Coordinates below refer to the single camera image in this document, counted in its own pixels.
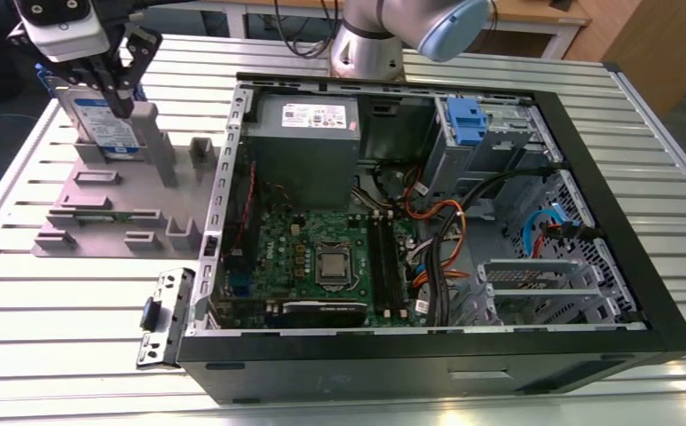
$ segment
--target green circuit board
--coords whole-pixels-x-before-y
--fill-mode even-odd
[[[414,235],[410,220],[394,221],[397,245]],[[341,250],[350,254],[350,282],[333,291],[318,283],[318,254]],[[232,288],[250,286],[242,293],[251,299],[315,299],[358,302],[369,305],[370,327],[405,327],[413,325],[413,316],[386,318],[375,313],[374,283],[367,241],[367,215],[345,213],[290,212],[265,213],[259,230],[258,266],[251,277],[230,274]],[[406,292],[406,271],[398,266]],[[255,319],[243,319],[248,327]]]

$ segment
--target metal bracket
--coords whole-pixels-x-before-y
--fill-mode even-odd
[[[186,268],[163,272],[158,277],[154,295],[146,301],[140,319],[144,334],[136,361],[139,370],[179,368],[176,353],[194,278],[195,272]]]

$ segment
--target white sticker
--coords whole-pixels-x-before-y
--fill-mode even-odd
[[[417,306],[414,307],[414,311],[417,311],[418,313],[429,313],[429,302],[422,300],[422,299],[418,299],[417,300]]]
[[[287,104],[282,107],[282,127],[346,129],[345,106]]]
[[[414,189],[415,189],[415,190],[417,190],[417,192],[418,192],[418,193],[421,193],[422,195],[427,195],[429,188],[427,188],[425,185],[422,185],[422,183],[421,183],[421,182],[417,182],[417,183],[414,184]]]
[[[108,158],[128,160],[140,151],[130,124],[116,118],[102,99],[75,99],[82,122]]]

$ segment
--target aluminum table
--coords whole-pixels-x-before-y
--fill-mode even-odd
[[[327,62],[275,42],[167,36],[143,85],[175,144],[220,142],[236,71],[326,75]],[[623,75],[597,63],[478,55],[434,64],[411,51],[406,72],[411,81],[559,93],[686,318],[686,156]],[[301,406],[218,407],[182,371],[135,371],[158,273],[195,262],[30,255],[78,158],[75,137],[54,100],[0,182],[0,421],[686,424],[686,359],[554,397]]]

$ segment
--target black cable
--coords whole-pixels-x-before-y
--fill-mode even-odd
[[[321,1],[322,1],[322,8],[323,8],[325,16],[327,17],[327,20],[330,20],[331,17],[330,17],[330,11],[327,10],[327,3],[325,3],[323,0],[321,0]],[[330,43],[333,42],[334,36],[338,31],[339,13],[341,13],[339,0],[334,0],[334,21],[330,24],[330,36],[323,40],[322,47],[319,47],[319,48],[311,47],[311,49],[307,51],[299,51],[298,46],[297,46],[298,41],[291,40],[285,35],[285,29],[282,28],[282,21],[281,21],[282,20],[281,3],[279,3],[279,0],[274,0],[274,15],[275,15],[275,18],[278,21],[277,29],[278,29],[278,32],[281,33],[282,42],[285,43],[285,45],[287,46],[287,49],[293,52],[293,54],[295,56],[305,58],[305,59],[314,59],[314,58],[318,58],[323,54],[323,52],[327,50],[327,47],[330,47]]]

